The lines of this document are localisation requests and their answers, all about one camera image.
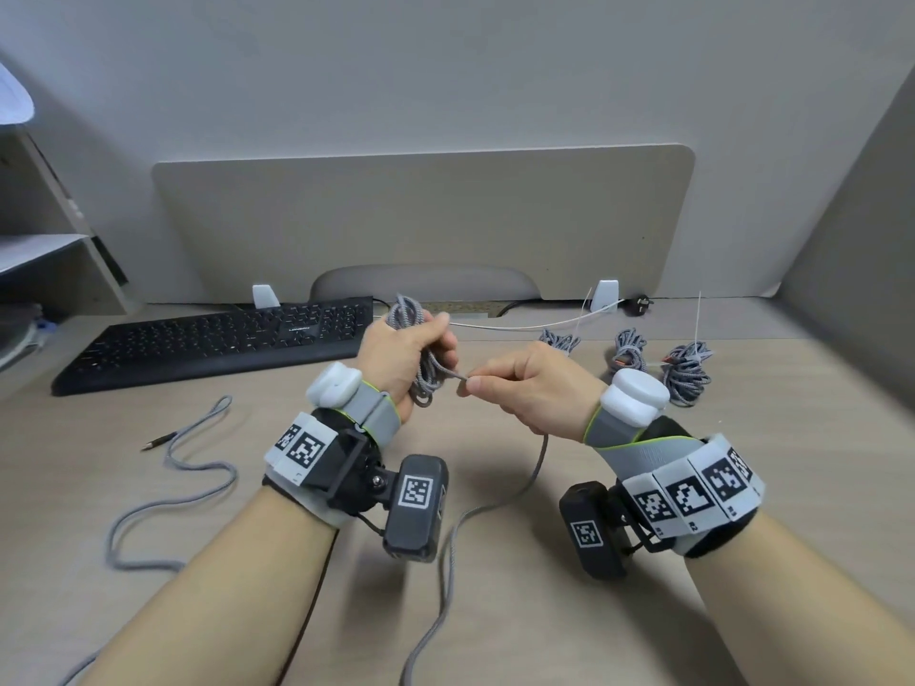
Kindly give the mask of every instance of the white shelf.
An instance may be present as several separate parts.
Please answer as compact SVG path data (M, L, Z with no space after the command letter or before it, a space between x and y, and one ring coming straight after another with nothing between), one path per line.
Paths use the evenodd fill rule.
M43 258L86 238L82 233L42 233L31 236L0 236L0 274Z

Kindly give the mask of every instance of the white wall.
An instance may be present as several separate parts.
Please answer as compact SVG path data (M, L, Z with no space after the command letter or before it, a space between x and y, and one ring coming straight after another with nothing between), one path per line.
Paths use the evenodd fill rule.
M33 133L152 301L162 160L680 141L659 295L777 282L915 61L915 0L0 0Z

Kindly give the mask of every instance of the black keyboard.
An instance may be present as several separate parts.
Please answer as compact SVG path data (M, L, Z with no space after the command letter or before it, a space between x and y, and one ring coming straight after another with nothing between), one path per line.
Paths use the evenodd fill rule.
M64 395L356 356L372 298L113 324L51 383Z

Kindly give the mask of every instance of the wooden desk surface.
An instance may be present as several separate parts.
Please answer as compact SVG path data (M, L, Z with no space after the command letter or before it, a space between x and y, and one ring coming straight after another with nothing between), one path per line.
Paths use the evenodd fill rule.
M915 620L915 424L812 341L718 340L714 382L670 414L696 434L723 431L769 485L767 508L869 590ZM606 342L575 358L595 373ZM462 367L509 350L462 345ZM649 345L649 360L667 342ZM301 410L320 366L52 398L53 373L0 403L0 682L55 683L97 649L168 577L115 573L102 539L128 507L202 490L222 473L179 473L140 445L234 395L218 423L179 453L238 465L235 491L156 513L131 529L128 557L188 558L260 484L262 455ZM390 461L418 452L451 470L446 524L519 486L539 439L454 385L414 419ZM554 440L536 487L469 522L457 544L457 596L417 665L419 684L730 684L741 679L681 560L639 553L625 582L578 568L556 501L570 484L611 480L581 445ZM388 558L359 523L341 533L287 684L393 684L437 612L435 565Z

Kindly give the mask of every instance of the paper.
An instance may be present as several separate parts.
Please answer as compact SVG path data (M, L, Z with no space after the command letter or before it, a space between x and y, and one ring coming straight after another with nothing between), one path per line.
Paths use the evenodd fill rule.
M0 274L86 238L82 233L0 236Z
M0 64L0 125L29 122L35 115L35 104L29 91Z

